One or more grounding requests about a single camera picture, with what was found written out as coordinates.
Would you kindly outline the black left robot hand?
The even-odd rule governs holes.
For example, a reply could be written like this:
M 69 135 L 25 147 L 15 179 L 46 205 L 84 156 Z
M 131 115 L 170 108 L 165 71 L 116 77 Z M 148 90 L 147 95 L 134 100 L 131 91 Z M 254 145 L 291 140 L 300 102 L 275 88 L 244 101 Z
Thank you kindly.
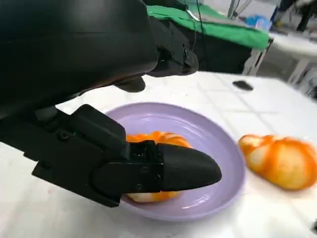
M 214 184 L 221 170 L 203 152 L 127 142 L 124 127 L 90 105 L 71 115 L 56 107 L 111 85 L 140 92 L 146 74 L 198 67 L 187 38 L 141 0 L 3 0 L 0 140 L 37 163 L 34 176 L 107 207 L 128 193 Z

